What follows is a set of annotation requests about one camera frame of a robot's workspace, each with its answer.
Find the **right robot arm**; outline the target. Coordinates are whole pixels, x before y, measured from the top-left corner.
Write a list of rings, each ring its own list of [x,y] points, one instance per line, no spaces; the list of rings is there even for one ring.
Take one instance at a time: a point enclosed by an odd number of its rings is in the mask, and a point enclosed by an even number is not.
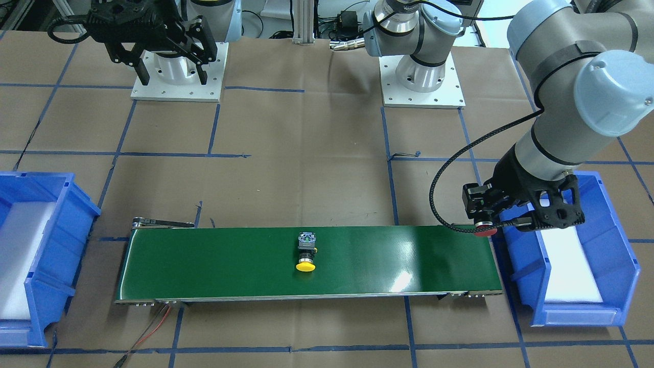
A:
[[[144,86],[150,82],[145,51],[184,61],[190,77],[205,85],[205,66],[218,60],[217,44],[241,37],[240,12],[239,1],[93,1],[83,26]]]

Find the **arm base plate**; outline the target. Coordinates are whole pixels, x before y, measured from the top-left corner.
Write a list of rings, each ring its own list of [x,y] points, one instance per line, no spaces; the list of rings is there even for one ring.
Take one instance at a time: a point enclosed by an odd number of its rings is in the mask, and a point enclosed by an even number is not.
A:
[[[385,107],[458,109],[466,106],[453,56],[426,67],[409,55],[379,58]]]
[[[150,75],[147,85],[136,79],[131,98],[159,102],[220,102],[229,43],[218,42],[216,61],[202,67],[207,81],[201,84],[193,63],[183,57],[164,58],[145,51],[143,62]]]

